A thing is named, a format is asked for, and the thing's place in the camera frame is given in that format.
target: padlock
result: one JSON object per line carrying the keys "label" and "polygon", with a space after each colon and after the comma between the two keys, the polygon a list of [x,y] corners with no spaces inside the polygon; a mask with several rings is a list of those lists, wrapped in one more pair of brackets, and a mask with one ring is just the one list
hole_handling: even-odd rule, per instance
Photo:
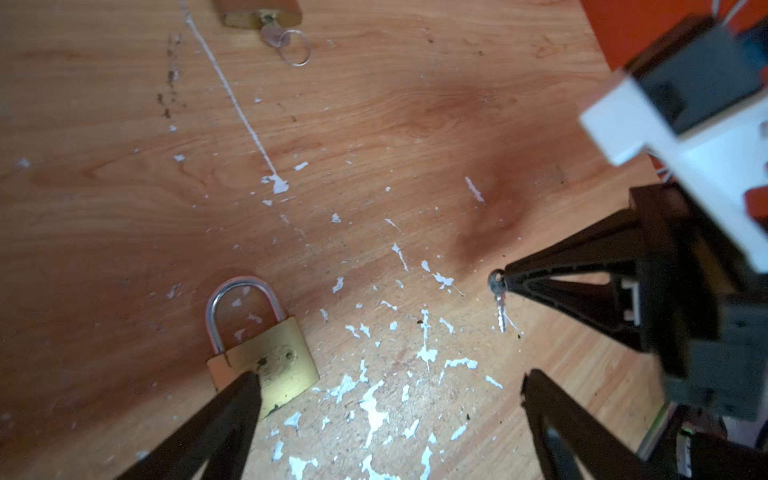
{"label": "padlock", "polygon": [[[216,325],[216,308],[227,292],[242,286],[256,287],[266,295],[277,324],[225,352]],[[272,287],[258,277],[237,276],[222,283],[208,300],[205,323],[216,355],[207,362],[216,390],[224,389],[248,370],[258,374],[262,399],[259,420],[295,399],[320,378],[296,317],[286,318]]]}

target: white cable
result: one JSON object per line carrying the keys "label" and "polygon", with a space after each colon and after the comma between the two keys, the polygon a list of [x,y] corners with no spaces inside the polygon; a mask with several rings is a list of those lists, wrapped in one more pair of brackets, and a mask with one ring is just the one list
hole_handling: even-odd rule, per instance
{"label": "white cable", "polygon": [[739,0],[738,3],[736,3],[732,9],[728,11],[728,15],[723,18],[723,25],[728,25],[728,22],[733,20],[733,17],[736,16],[737,13],[739,13],[739,10],[744,8],[744,5],[749,3],[750,0]]}

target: wooden floor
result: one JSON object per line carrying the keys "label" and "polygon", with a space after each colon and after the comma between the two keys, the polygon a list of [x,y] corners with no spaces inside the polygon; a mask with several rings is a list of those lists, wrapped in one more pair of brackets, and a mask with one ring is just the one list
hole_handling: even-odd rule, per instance
{"label": "wooden floor", "polygon": [[[430,478],[540,477],[518,396],[532,368],[639,444],[663,400],[653,359],[521,298],[502,335],[485,285],[655,181],[644,159],[609,167],[578,124],[609,75],[579,3],[301,5],[303,68],[189,5],[280,194],[177,0],[2,6],[0,478],[112,478],[169,435],[214,395],[204,304],[243,273],[273,284],[320,372],[259,424],[248,478],[292,478],[291,456],[317,459],[304,478],[417,478],[427,446]],[[273,323],[242,301],[228,346]],[[443,368],[464,358],[477,368]],[[368,382],[326,399],[363,360]],[[389,423],[365,449],[358,402],[379,381]]]}

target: white paint splatter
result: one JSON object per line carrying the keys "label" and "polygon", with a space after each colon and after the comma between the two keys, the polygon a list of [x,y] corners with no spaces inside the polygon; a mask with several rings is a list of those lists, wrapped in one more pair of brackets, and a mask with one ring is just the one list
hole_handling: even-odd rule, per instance
{"label": "white paint splatter", "polygon": [[467,431],[467,424],[465,423],[464,425],[458,427],[455,432],[453,432],[453,435],[451,435],[451,442],[455,442],[455,440],[458,437],[464,435],[464,432],[466,431]]}
{"label": "white paint splatter", "polygon": [[467,365],[467,368],[472,370],[478,368],[478,363],[475,360],[470,360],[466,357],[463,359],[446,360],[445,365],[442,367],[442,372],[440,372],[440,380],[437,382],[437,384],[440,385],[442,383],[442,377],[445,375],[445,369],[448,367],[456,368],[459,365]]}
{"label": "white paint splatter", "polygon": [[400,230],[400,229],[397,227],[397,225],[395,225],[395,222],[391,221],[389,218],[385,218],[385,219],[384,219],[384,221],[385,221],[386,223],[389,223],[389,224],[390,224],[390,225],[392,225],[393,227],[397,228],[397,231],[399,231],[400,233],[402,233],[402,234],[403,234],[403,236],[405,236],[405,234],[402,232],[402,230]]}
{"label": "white paint splatter", "polygon": [[451,325],[450,323],[446,322],[444,318],[441,318],[441,319],[440,319],[440,323],[444,323],[444,324],[445,324],[445,326],[447,326],[447,327],[448,327],[448,333],[450,333],[451,335],[453,335],[453,325]]}
{"label": "white paint splatter", "polygon": [[277,174],[277,170],[275,170],[275,166],[272,165],[270,156],[266,154],[266,150],[264,150],[264,146],[261,144],[261,141],[259,140],[259,135],[257,135],[257,133],[250,126],[248,119],[243,113],[243,109],[241,109],[240,104],[237,103],[237,98],[235,97],[235,94],[232,91],[232,88],[230,88],[230,84],[227,81],[227,78],[224,77],[224,73],[221,71],[221,68],[219,68],[219,62],[216,61],[216,57],[208,47],[208,43],[206,43],[205,38],[203,38],[203,35],[201,35],[200,32],[197,30],[197,26],[195,25],[194,19],[192,18],[192,13],[190,12],[189,5],[187,4],[187,0],[179,0],[179,6],[181,7],[181,10],[184,12],[184,17],[187,20],[187,24],[192,29],[192,32],[197,37],[197,40],[200,42],[200,46],[203,47],[203,50],[205,50],[206,55],[208,55],[208,60],[210,60],[210,63],[213,65],[214,70],[219,75],[219,80],[221,80],[221,83],[224,86],[224,90],[226,90],[227,93],[229,94],[230,100],[232,101],[232,105],[234,105],[235,110],[237,110],[237,114],[240,116],[240,119],[243,121],[243,124],[248,130],[248,133],[250,133],[251,138],[253,138],[253,141],[256,142],[256,145],[261,151],[261,154],[263,155],[264,160],[266,161],[266,164],[269,166],[270,170],[272,171],[273,175],[270,176],[269,179],[275,182],[275,185],[273,188],[274,193],[281,194],[282,192],[287,191],[288,182],[284,181]]}
{"label": "white paint splatter", "polygon": [[373,455],[368,455],[362,461],[362,473],[368,472],[368,480],[400,480],[397,475],[390,475],[389,473],[378,473],[371,467],[371,461]]}
{"label": "white paint splatter", "polygon": [[382,300],[382,302],[379,305],[387,305],[392,310],[397,311],[397,307],[392,305],[390,302],[387,302],[386,300]]}
{"label": "white paint splatter", "polygon": [[277,462],[283,457],[283,440],[278,440],[277,445],[275,445],[275,452],[272,454],[272,461]]}
{"label": "white paint splatter", "polygon": [[336,279],[336,286],[333,287],[333,292],[336,293],[344,287],[344,277],[340,276]]}
{"label": "white paint splatter", "polygon": [[402,258],[402,250],[400,247],[397,246],[397,243],[395,243],[395,246],[392,247],[392,251],[400,255],[400,261],[402,262],[402,265],[405,267],[406,272],[408,271],[408,264],[406,263],[406,259]]}
{"label": "white paint splatter", "polygon": [[352,332],[352,334],[355,336],[355,338],[356,338],[356,339],[360,338],[360,335],[358,335],[358,334],[357,334],[357,329],[356,329],[355,327],[353,327],[353,326],[351,326],[351,325],[347,325],[347,326],[346,326],[346,327],[344,327],[344,328],[346,328],[347,330],[349,330],[350,332]]}
{"label": "white paint splatter", "polygon": [[301,412],[296,412],[293,415],[288,418],[283,425],[286,427],[294,427],[296,429],[296,433],[299,432],[299,419],[301,418]]}
{"label": "white paint splatter", "polygon": [[475,188],[475,184],[472,183],[472,180],[469,180],[469,177],[464,177],[464,180],[467,181],[467,186],[469,186],[469,190],[471,190],[472,193],[475,194],[475,199],[481,204],[484,204],[485,200],[483,200],[482,194],[480,194],[480,190]]}
{"label": "white paint splatter", "polygon": [[290,464],[290,474],[296,477],[296,480],[304,479],[304,469],[307,465],[315,465],[315,468],[319,468],[317,458],[313,458],[309,461],[303,461],[301,458],[288,457],[288,463]]}
{"label": "white paint splatter", "polygon": [[362,401],[360,402],[360,408],[368,412],[368,423],[371,426],[364,447],[366,449],[371,445],[373,434],[384,425],[384,421],[386,420],[389,423],[389,412],[377,412],[376,399],[373,398],[373,393],[382,385],[384,385],[384,380],[379,380],[378,383],[368,389],[368,392],[362,396]]}
{"label": "white paint splatter", "polygon": [[170,292],[166,295],[168,299],[172,299],[176,296],[176,290],[181,286],[181,283],[176,283],[170,288]]}
{"label": "white paint splatter", "polygon": [[416,429],[419,427],[420,422],[421,419],[414,420],[410,427],[402,431],[402,436],[406,437],[406,440],[413,437],[416,434]]}
{"label": "white paint splatter", "polygon": [[499,383],[499,382],[497,382],[497,381],[495,381],[493,378],[491,378],[491,376],[490,376],[490,375],[486,375],[486,376],[485,376],[485,379],[486,379],[488,382],[490,382],[492,385],[495,385],[495,386],[497,386],[498,388],[500,388],[500,389],[502,389],[502,390],[504,389],[504,387],[502,386],[502,384],[501,384],[501,383]]}
{"label": "white paint splatter", "polygon": [[430,457],[432,457],[432,451],[429,449],[429,446],[426,446],[424,448],[424,453],[422,453],[422,465],[424,465],[424,472],[422,472],[422,476],[419,477],[419,480],[427,480],[429,478],[429,474],[432,473],[432,467],[429,466]]}

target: metal shackle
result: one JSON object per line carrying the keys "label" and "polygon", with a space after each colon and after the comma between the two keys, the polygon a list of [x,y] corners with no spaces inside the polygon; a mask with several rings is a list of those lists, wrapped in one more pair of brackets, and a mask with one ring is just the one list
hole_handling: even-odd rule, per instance
{"label": "metal shackle", "polygon": [[205,309],[205,326],[208,330],[210,344],[214,348],[214,353],[216,355],[224,353],[224,344],[221,342],[219,327],[216,325],[216,307],[227,292],[239,286],[254,286],[261,290],[264,295],[266,295],[266,299],[270,301],[272,311],[275,313],[277,321],[282,322],[286,319],[286,314],[280,306],[280,302],[277,300],[275,291],[272,290],[272,287],[264,280],[257,276],[236,276],[233,279],[227,280],[214,290],[214,293],[208,299],[208,305]]}

